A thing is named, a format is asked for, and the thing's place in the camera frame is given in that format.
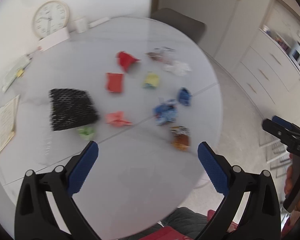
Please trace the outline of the round white wall clock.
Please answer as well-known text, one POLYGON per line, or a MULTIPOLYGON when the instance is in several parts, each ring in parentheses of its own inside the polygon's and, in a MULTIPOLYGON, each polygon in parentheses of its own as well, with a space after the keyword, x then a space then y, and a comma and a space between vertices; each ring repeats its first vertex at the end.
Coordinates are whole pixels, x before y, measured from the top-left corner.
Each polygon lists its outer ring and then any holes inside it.
POLYGON ((39 38, 45 38, 68 25, 70 11, 68 6, 59 0, 42 4, 32 19, 32 30, 39 38))

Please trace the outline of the white card box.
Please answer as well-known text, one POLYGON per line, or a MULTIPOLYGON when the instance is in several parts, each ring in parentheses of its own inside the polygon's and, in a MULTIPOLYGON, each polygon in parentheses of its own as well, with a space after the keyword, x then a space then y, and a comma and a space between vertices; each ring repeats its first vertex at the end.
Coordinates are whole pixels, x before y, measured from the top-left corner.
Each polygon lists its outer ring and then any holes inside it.
POLYGON ((42 38, 38 42, 38 50, 39 51, 46 51, 57 44, 64 42, 70 38, 69 31, 67 27, 62 28, 50 35, 48 35, 45 38, 42 38))

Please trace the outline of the white tissue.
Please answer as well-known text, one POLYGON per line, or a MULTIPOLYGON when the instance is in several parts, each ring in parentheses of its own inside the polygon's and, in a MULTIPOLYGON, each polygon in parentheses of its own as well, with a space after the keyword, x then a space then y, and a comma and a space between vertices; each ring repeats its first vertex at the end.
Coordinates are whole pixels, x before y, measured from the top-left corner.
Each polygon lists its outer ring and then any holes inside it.
POLYGON ((171 64, 165 64, 163 66, 164 71, 170 72, 176 76, 185 76, 192 69, 189 64, 180 61, 173 61, 171 64))

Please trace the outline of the small white cup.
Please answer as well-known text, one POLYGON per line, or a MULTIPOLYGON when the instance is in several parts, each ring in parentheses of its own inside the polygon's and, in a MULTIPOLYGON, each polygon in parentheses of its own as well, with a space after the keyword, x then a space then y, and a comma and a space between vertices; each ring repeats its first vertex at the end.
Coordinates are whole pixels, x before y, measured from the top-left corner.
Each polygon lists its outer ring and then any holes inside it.
POLYGON ((80 17, 74 20, 75 28, 77 33, 84 33, 88 30, 87 19, 85 17, 80 17))

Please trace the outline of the brown snack wrapper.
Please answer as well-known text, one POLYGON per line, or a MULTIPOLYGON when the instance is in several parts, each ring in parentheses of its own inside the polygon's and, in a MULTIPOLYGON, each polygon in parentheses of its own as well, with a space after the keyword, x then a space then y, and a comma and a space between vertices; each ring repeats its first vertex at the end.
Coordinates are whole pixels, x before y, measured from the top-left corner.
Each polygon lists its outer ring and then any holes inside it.
POLYGON ((181 151, 187 151, 190 146, 190 130, 185 126, 172 126, 170 132, 173 135, 172 145, 181 151))

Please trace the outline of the white paper roll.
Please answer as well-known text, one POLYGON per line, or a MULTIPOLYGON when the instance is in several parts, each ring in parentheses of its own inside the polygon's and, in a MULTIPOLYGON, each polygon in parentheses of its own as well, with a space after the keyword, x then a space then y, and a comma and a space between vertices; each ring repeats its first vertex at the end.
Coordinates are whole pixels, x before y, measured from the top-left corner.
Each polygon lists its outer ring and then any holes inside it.
POLYGON ((98 26, 98 25, 101 25, 101 24, 103 24, 103 23, 108 22, 109 20, 110 20, 109 17, 103 17, 103 18, 101 18, 101 19, 98 19, 98 20, 95 20, 95 21, 93 21, 93 22, 90 22, 90 23, 88 24, 88 26, 89 26, 89 28, 94 28, 94 27, 96 27, 96 26, 98 26))

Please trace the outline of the blue sky printed paper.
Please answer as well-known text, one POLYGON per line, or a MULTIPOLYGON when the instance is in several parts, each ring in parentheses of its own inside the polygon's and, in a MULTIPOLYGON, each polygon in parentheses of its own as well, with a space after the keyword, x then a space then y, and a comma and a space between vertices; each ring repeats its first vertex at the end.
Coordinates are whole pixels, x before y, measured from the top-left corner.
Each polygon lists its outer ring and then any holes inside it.
POLYGON ((155 122, 159 126, 168 122, 176 122, 178 115, 177 101, 170 99, 162 102, 153 109, 153 114, 155 116, 155 122))

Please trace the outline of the pink paper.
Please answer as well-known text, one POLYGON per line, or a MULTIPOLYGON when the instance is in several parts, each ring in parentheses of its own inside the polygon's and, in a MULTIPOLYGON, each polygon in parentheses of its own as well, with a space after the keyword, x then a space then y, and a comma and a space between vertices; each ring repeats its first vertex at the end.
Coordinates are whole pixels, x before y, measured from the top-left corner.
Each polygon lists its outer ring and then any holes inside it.
POLYGON ((106 115, 106 123, 114 127, 131 126, 132 122, 125 119, 125 113, 123 111, 117 111, 114 113, 108 113, 106 115))

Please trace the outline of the white step stool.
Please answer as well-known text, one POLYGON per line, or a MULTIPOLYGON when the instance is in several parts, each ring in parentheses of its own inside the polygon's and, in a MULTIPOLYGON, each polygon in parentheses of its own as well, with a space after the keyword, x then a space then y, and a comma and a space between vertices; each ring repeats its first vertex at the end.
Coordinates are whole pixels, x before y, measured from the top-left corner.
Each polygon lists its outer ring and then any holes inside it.
POLYGON ((287 147, 265 131, 259 131, 258 135, 259 148, 265 152, 266 164, 269 165, 271 172, 275 173, 276 178, 284 177, 292 165, 287 147))

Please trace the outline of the open book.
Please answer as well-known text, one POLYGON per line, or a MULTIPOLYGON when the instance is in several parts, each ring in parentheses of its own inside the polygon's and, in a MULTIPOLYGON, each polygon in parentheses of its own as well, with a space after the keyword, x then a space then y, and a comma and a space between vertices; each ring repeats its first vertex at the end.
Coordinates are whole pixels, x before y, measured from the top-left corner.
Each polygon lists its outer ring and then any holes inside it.
POLYGON ((0 152, 15 135, 15 123, 20 95, 0 107, 0 152))

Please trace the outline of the green paper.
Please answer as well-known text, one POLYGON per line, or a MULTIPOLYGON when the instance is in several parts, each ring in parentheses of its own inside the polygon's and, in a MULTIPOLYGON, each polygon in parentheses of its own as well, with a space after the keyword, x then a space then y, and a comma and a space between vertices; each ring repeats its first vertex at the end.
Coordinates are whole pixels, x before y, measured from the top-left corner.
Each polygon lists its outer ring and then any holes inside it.
POLYGON ((79 127, 77 129, 79 136, 86 141, 91 141, 95 135, 95 129, 90 126, 79 127))

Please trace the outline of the person's grey quilted leg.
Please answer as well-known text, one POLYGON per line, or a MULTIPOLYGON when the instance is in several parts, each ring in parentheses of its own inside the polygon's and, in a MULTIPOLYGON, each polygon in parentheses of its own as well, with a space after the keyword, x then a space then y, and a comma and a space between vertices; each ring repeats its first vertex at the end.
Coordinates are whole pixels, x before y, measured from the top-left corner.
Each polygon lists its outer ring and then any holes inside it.
POLYGON ((160 230, 162 227, 170 226, 179 233, 195 239, 207 225, 207 217, 196 213, 187 207, 179 207, 167 217, 150 228, 139 233, 139 239, 160 230))

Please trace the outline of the clear plastic wrapper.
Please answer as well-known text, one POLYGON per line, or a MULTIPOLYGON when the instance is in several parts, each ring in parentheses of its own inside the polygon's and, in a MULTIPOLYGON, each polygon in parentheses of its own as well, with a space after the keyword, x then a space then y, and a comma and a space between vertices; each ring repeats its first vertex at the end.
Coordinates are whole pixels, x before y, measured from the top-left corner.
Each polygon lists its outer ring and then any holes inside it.
POLYGON ((175 59, 175 50, 168 47, 154 48, 146 55, 153 61, 171 64, 175 59))

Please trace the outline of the yellow crumpled paper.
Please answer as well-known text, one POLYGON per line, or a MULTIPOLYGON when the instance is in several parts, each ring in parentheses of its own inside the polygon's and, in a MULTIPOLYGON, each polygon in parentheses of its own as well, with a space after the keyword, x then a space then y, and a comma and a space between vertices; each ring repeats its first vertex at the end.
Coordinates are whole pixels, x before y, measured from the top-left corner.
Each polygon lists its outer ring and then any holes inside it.
POLYGON ((159 85, 160 77, 159 75, 148 72, 144 81, 143 81, 143 88, 153 88, 156 89, 159 85))

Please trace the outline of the black foam mesh sleeve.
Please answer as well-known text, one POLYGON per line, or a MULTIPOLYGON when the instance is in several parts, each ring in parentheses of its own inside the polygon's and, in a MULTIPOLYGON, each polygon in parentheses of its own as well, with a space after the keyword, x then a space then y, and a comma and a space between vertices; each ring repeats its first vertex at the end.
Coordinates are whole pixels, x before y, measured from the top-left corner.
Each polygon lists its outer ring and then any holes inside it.
POLYGON ((63 131, 93 124, 99 120, 89 93, 73 88, 54 88, 49 91, 50 124, 53 131, 63 131))

